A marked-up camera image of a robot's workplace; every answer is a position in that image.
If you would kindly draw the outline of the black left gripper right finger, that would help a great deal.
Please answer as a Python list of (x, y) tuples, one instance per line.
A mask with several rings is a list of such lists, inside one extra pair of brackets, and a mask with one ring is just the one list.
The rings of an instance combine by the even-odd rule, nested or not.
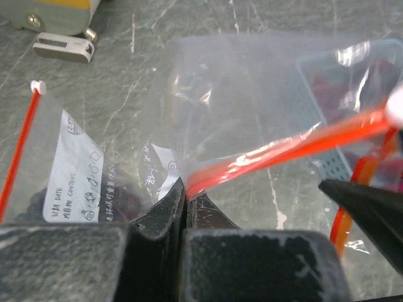
[(182, 301), (351, 301), (336, 251), (312, 230), (277, 229), (273, 192), (224, 189), (186, 202)]

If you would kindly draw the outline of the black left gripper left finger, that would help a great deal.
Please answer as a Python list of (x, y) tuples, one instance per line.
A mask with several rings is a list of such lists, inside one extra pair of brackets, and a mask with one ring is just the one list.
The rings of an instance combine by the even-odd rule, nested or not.
[(1, 226), (2, 301), (176, 301), (184, 186), (132, 223)]

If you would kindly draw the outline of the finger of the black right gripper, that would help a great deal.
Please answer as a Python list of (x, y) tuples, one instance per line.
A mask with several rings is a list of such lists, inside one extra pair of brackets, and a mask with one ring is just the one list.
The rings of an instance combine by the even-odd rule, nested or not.
[(402, 193), (336, 179), (319, 189), (341, 206), (388, 263), (402, 273)]

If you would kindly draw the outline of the dark red grape bunch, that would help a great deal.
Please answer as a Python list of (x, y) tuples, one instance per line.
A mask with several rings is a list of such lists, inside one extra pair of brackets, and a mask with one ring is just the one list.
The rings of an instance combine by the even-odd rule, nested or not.
[[(131, 184), (123, 183), (115, 186), (111, 181), (103, 180), (99, 199), (99, 213), (93, 210), (73, 210), (70, 204), (62, 212), (64, 218), (72, 218), (77, 213), (85, 222), (131, 221), (143, 211), (142, 198), (135, 194)], [(15, 222), (45, 222), (43, 215), (47, 188), (35, 193), (30, 198), (26, 211), (16, 215)]]

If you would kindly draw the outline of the clear orange-zip bag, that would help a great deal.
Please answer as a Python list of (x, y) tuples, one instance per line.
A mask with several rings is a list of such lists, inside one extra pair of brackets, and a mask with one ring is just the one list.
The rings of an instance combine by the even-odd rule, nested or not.
[(43, 81), (32, 81), (30, 88), (31, 103), (1, 193), (1, 221), (15, 222), (30, 198), (47, 188), (46, 223), (98, 223), (85, 222), (77, 213), (64, 218), (62, 212), (70, 204), (73, 210), (98, 214), (103, 180), (111, 181), (112, 186), (131, 184), (142, 198), (144, 211), (137, 218), (141, 217), (152, 204), (135, 179), (104, 154), (48, 93)]
[(402, 83), (402, 40), (296, 33), (189, 36), (164, 47), (142, 113), (139, 179), (156, 203), (177, 180), (242, 228), (334, 234), (343, 261), (378, 257), (324, 196), (322, 179), (398, 191), (398, 135), (258, 167), (322, 129), (384, 104)]

